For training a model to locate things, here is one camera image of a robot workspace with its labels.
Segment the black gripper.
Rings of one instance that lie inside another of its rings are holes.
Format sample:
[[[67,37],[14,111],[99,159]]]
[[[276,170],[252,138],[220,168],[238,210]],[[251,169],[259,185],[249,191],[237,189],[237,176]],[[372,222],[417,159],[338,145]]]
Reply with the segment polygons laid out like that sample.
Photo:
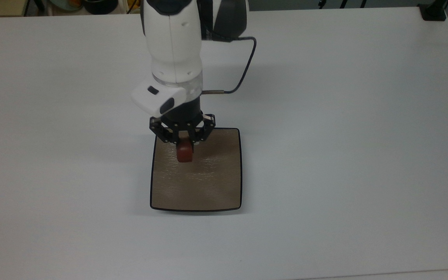
[[[150,130],[162,140],[177,145],[180,143],[179,131],[187,131],[190,142],[204,142],[216,126],[215,115],[203,114],[201,98],[183,103],[165,113],[162,117],[150,117]]]

